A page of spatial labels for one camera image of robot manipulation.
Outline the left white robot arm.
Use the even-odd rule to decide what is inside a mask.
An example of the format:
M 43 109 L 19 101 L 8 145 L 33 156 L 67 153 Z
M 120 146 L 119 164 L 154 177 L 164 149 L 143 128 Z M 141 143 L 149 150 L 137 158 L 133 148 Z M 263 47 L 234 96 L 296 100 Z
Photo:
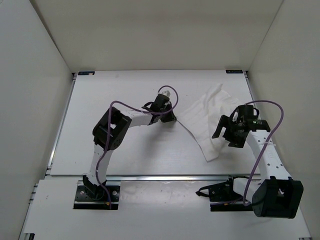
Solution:
M 106 187 L 107 169 L 114 150 L 123 142 L 129 128 L 150 126 L 158 121 L 176 121 L 168 90 L 141 109 L 119 110 L 111 106 L 92 130 L 94 154 L 88 174 L 82 178 L 86 194 L 94 201 L 111 201 Z

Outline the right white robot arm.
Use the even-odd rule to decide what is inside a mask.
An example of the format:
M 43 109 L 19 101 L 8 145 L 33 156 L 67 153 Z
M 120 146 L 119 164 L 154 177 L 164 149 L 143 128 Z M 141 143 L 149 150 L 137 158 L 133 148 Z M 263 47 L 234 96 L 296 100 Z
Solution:
M 249 176 L 229 176 L 224 182 L 196 191 L 208 198 L 211 212 L 252 211 L 261 218 L 296 217 L 304 187 L 284 167 L 271 140 L 278 129 L 259 118 L 253 105 L 239 105 L 229 115 L 222 115 L 212 138 L 223 137 L 229 147 L 248 144 L 256 161 Z

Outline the white skirt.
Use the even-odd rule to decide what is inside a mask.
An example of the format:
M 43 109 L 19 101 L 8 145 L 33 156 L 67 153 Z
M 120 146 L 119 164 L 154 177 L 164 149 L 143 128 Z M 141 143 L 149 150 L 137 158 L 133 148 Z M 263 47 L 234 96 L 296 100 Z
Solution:
M 229 116 L 240 105 L 237 98 L 223 90 L 220 83 L 203 94 L 190 107 L 179 113 L 178 122 L 195 138 L 207 162 L 217 159 L 226 140 L 212 138 L 221 116 Z

